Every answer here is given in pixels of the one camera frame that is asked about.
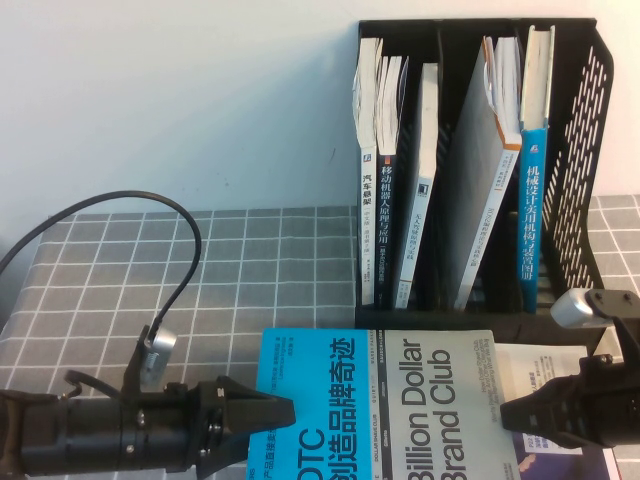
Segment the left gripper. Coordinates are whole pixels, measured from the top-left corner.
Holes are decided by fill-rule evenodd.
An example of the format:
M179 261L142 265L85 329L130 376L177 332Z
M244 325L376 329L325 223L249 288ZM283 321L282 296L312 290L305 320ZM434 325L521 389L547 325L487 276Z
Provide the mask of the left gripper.
M215 473L248 458L250 437L291 426L296 421L292 400L253 390L219 376L195 387L170 382L167 393L181 416L176 466L168 473Z

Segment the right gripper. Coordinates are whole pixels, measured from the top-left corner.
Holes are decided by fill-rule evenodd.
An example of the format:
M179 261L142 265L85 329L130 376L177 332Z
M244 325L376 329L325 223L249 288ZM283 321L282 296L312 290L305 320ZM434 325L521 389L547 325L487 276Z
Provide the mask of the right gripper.
M556 377L535 392L504 403L503 427L557 445L589 445L590 439L607 448L638 445L639 363L614 363L606 354L581 359L580 367L584 384L578 374ZM587 431L581 417L570 411L580 400L582 384Z

